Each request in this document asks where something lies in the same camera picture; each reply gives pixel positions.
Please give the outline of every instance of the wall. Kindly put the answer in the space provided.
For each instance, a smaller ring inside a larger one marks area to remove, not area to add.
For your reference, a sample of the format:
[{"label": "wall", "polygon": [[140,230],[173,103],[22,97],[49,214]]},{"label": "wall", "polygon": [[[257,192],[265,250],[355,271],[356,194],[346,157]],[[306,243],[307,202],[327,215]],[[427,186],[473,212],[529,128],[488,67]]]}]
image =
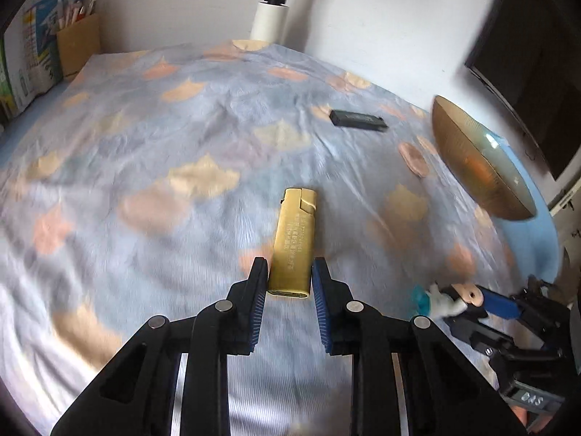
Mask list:
[{"label": "wall", "polygon": [[[107,51],[248,37],[258,0],[99,0]],[[555,182],[508,110],[463,67],[492,0],[289,0],[286,44],[428,109],[434,94],[508,139],[551,201]]]}]

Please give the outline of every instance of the cardboard box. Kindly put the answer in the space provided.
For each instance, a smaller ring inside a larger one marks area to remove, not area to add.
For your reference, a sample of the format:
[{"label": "cardboard box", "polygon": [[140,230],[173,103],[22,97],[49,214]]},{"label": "cardboard box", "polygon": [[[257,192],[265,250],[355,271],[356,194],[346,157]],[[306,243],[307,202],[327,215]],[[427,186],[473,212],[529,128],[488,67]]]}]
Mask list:
[{"label": "cardboard box", "polygon": [[99,15],[92,14],[56,33],[65,80],[73,80],[93,54],[101,53]]}]

